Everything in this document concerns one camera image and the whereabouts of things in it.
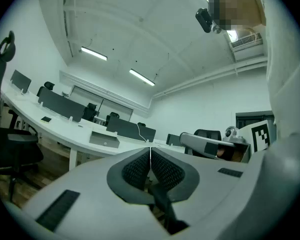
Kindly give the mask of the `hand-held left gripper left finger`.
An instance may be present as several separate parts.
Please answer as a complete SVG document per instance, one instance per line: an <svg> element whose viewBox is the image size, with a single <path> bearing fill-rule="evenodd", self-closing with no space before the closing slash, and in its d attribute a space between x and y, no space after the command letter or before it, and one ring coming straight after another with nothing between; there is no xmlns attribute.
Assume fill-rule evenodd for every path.
<svg viewBox="0 0 300 240"><path fill-rule="evenodd" d="M138 148L79 165L38 191L22 211L36 220L70 190L79 196L56 228L57 235L70 240L163 240L169 233L149 206L125 202L107 183L113 165L149 151L148 147Z"/></svg>

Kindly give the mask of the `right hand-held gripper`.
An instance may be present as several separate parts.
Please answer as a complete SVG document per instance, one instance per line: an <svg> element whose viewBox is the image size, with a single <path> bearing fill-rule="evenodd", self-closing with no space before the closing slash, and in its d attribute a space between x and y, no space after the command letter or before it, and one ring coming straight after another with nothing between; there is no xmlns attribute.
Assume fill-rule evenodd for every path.
<svg viewBox="0 0 300 240"><path fill-rule="evenodd" d="M179 141L192 150L193 156L241 163L248 163L254 153L266 150L276 139L274 120L263 120L241 129L230 126L222 141L187 132L179 136Z"/></svg>

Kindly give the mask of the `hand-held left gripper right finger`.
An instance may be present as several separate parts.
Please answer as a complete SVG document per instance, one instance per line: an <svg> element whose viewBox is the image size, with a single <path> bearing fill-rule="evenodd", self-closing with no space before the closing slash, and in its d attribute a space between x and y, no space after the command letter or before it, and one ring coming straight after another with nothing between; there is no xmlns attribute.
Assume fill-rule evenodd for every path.
<svg viewBox="0 0 300 240"><path fill-rule="evenodd" d="M247 164L151 149L151 169L177 220L189 226L211 212L239 182Z"/></svg>

